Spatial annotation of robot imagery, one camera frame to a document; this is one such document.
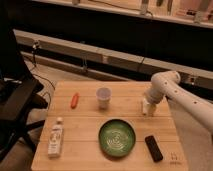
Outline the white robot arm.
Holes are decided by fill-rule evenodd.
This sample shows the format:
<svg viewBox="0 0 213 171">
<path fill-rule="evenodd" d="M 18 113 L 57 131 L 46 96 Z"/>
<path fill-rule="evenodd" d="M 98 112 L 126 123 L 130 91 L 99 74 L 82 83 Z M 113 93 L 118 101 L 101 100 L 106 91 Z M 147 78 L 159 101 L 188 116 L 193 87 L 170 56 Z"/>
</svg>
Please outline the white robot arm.
<svg viewBox="0 0 213 171">
<path fill-rule="evenodd" d="M 213 134 L 213 104 L 184 90 L 177 71 L 155 73 L 151 77 L 151 86 L 144 93 L 142 111 L 145 116 L 152 116 L 156 105 L 164 96 L 181 105 L 203 127 Z"/>
</svg>

